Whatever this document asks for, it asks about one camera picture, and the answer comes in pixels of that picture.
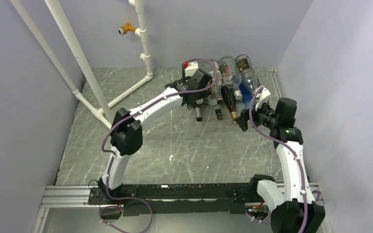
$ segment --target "bottle label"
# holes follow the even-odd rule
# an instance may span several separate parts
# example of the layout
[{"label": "bottle label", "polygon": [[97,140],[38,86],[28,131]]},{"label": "bottle label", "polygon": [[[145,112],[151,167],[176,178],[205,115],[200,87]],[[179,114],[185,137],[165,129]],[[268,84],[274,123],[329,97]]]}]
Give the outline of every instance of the bottle label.
[{"label": "bottle label", "polygon": [[242,73],[245,70],[251,69],[247,58],[242,58],[237,61],[238,71]]},{"label": "bottle label", "polygon": [[226,73],[229,72],[229,68],[228,68],[228,66],[226,65],[225,62],[221,63],[221,65],[220,65],[220,71],[221,71],[222,75],[225,75]]}]

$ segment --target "orange valve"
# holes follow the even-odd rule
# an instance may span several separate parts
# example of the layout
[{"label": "orange valve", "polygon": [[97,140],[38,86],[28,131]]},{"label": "orange valve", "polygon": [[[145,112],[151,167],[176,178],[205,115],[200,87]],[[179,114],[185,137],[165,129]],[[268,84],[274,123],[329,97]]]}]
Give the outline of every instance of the orange valve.
[{"label": "orange valve", "polygon": [[124,26],[120,26],[118,28],[118,32],[120,35],[125,35],[128,31],[135,32],[135,30],[136,28],[132,27],[132,25],[129,22],[125,23]]}]

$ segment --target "white wall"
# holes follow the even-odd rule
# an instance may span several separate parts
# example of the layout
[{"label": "white wall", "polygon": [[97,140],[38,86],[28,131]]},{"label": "white wall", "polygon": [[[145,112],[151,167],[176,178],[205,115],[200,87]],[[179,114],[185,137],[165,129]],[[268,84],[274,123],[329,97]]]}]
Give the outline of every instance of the white wall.
[{"label": "white wall", "polygon": [[[80,69],[44,1],[23,0],[74,83]],[[0,0],[0,233],[28,233],[77,101],[8,0]]]},{"label": "white wall", "polygon": [[[60,0],[93,67],[144,67],[140,39],[118,34],[135,27],[125,0]],[[177,67],[194,57],[246,53],[256,67],[276,67],[312,0],[144,0],[156,67]]]},{"label": "white wall", "polygon": [[335,232],[373,232],[373,0],[314,0],[278,76]]}]

